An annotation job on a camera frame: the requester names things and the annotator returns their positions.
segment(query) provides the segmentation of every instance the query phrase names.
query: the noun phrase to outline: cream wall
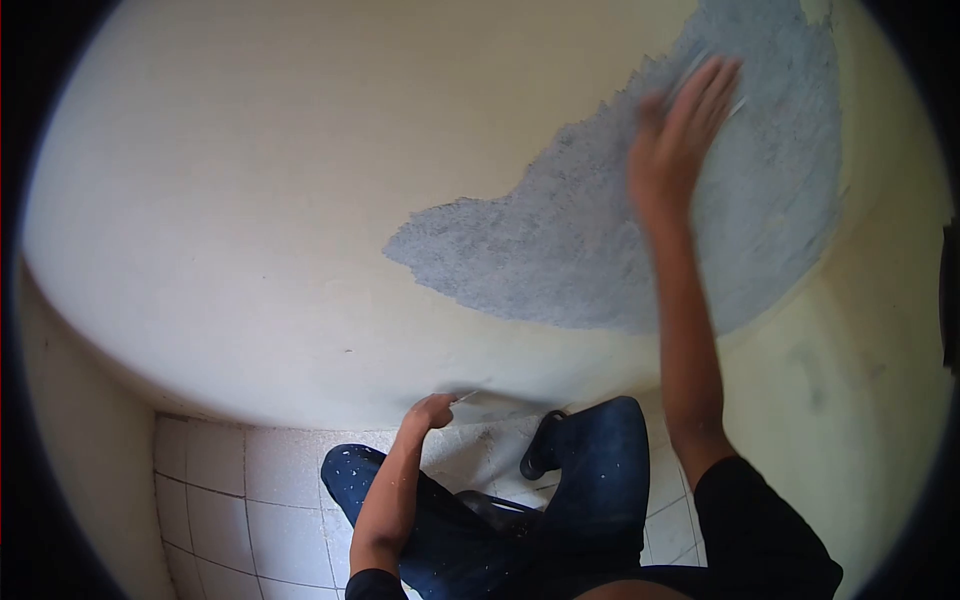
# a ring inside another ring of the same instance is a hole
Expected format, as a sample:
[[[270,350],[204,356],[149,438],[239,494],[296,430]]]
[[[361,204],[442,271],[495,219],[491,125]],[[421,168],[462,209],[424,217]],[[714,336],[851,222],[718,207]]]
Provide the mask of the cream wall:
[[[52,123],[28,261],[68,322],[185,413],[357,429],[450,386],[551,405],[655,386],[655,339],[502,322],[415,285],[380,248],[410,211],[509,191],[694,6],[125,3]],[[849,597],[939,444],[950,207],[892,48],[858,3],[832,12],[843,220],[813,271],[720,349],[735,445],[821,535]]]
[[[890,551],[940,446],[952,379],[937,293],[952,208],[894,50],[856,2],[834,3],[832,21],[843,223],[815,272],[721,345],[731,439],[844,567],[847,598]]]
[[[503,322],[380,249],[411,211],[509,191],[694,6],[121,4],[39,156],[27,260],[186,412],[355,428],[450,386],[564,404],[652,384],[651,338]]]
[[[28,277],[19,287],[34,415],[67,505],[127,596],[172,600],[154,497],[154,411],[103,371]]]

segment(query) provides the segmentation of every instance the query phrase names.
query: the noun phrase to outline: jeans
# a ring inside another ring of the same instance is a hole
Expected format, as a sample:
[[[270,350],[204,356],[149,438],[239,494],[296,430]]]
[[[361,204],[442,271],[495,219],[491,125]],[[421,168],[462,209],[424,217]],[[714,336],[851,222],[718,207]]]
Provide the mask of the jeans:
[[[343,444],[321,477],[356,524],[382,452]],[[550,425],[540,443],[560,485],[536,527],[507,538],[420,472],[414,527],[400,554],[400,578],[424,600],[486,598],[570,569],[613,572],[639,564],[650,488],[647,430],[639,405],[620,396]]]

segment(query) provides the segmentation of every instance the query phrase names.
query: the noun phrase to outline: tile floor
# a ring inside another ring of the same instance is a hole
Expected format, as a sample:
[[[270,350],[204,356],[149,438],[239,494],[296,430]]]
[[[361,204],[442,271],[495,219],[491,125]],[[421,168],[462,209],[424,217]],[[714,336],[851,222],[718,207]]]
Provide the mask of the tile floor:
[[[651,489],[640,562],[706,565],[693,497],[662,413],[644,406],[644,414]],[[422,468],[453,492],[480,490],[543,508],[559,473],[530,482],[516,467],[539,419],[432,432]],[[320,481],[320,461],[343,443],[387,451],[395,433],[240,428],[158,417],[157,518],[181,600],[342,600],[352,528]],[[409,589],[408,595],[419,598]]]

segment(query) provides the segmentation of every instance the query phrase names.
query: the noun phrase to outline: black shoe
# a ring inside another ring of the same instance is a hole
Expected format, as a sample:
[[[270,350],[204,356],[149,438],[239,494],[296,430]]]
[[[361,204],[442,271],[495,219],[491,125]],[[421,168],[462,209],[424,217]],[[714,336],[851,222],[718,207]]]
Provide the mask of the black shoe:
[[[564,411],[550,411],[543,417],[543,420],[540,421],[540,425],[537,426],[537,433],[534,434],[533,441],[527,446],[527,451],[523,453],[523,458],[520,459],[520,474],[530,481],[536,481],[548,470],[557,468],[541,463],[540,447],[542,446],[543,434],[547,428],[558,420],[565,418],[566,413]]]

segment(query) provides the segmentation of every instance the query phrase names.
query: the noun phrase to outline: hand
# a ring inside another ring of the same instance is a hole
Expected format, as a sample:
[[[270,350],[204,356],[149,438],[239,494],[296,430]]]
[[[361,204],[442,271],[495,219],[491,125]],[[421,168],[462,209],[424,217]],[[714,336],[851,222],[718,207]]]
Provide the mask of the hand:
[[[740,60],[713,57],[687,80],[669,114],[663,94],[643,98],[627,158],[627,190],[651,234],[686,231],[704,157],[731,110]]]
[[[450,404],[456,399],[453,394],[431,394],[414,404],[403,420],[417,423],[424,431],[441,429],[453,420]]]

